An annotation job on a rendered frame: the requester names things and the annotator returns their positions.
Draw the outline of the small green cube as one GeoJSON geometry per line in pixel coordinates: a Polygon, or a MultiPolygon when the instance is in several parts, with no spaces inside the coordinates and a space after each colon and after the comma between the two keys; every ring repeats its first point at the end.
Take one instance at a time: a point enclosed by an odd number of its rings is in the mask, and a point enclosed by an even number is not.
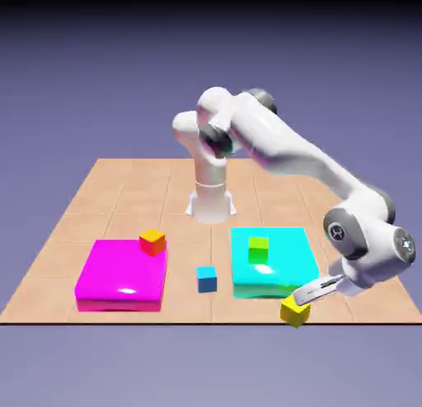
{"type": "Polygon", "coordinates": [[[248,240],[248,262],[250,264],[267,264],[269,258],[269,238],[250,236],[248,240]]]}

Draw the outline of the large magenta box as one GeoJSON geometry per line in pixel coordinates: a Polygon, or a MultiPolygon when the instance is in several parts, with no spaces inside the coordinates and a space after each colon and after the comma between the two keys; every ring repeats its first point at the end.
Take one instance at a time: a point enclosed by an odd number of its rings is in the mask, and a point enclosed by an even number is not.
{"type": "Polygon", "coordinates": [[[97,240],[74,289],[77,309],[160,311],[166,267],[166,250],[149,255],[137,240],[97,240]]]}

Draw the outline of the small orange cube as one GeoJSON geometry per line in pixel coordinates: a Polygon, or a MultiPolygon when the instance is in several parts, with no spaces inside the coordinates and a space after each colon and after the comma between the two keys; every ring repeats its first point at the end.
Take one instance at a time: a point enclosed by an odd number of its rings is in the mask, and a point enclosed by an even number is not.
{"type": "Polygon", "coordinates": [[[166,249],[165,234],[157,229],[149,229],[139,236],[141,250],[150,256],[162,253],[166,249]]]}

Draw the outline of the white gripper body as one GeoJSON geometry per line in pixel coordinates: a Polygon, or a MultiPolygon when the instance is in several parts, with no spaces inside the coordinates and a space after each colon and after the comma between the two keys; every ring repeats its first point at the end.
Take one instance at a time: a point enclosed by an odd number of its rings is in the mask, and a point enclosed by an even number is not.
{"type": "Polygon", "coordinates": [[[336,291],[338,283],[344,278],[343,274],[325,275],[312,280],[293,292],[293,299],[298,306],[314,302],[336,291]]]}

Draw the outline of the small blue cube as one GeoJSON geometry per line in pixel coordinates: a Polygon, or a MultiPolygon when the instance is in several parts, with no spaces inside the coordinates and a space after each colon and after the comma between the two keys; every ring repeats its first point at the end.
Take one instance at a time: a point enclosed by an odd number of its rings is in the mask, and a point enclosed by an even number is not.
{"type": "Polygon", "coordinates": [[[196,268],[196,278],[199,293],[217,291],[218,277],[213,265],[198,266],[196,268]]]}

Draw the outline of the large cyan box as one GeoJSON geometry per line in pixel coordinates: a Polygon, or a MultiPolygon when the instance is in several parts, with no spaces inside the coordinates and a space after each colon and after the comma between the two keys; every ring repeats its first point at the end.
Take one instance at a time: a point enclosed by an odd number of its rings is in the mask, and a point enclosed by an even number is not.
{"type": "Polygon", "coordinates": [[[285,298],[320,277],[307,233],[301,227],[233,227],[231,261],[236,298],[285,298]],[[250,236],[269,238],[267,264],[248,262],[250,236]]]}

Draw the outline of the small yellow cube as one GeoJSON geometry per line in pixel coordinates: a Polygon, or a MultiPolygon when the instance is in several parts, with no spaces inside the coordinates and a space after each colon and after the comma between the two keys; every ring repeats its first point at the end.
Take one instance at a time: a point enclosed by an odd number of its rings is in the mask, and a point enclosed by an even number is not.
{"type": "Polygon", "coordinates": [[[298,328],[308,320],[311,306],[310,303],[299,306],[295,302],[293,295],[290,295],[281,302],[279,313],[280,319],[286,324],[298,328]]]}

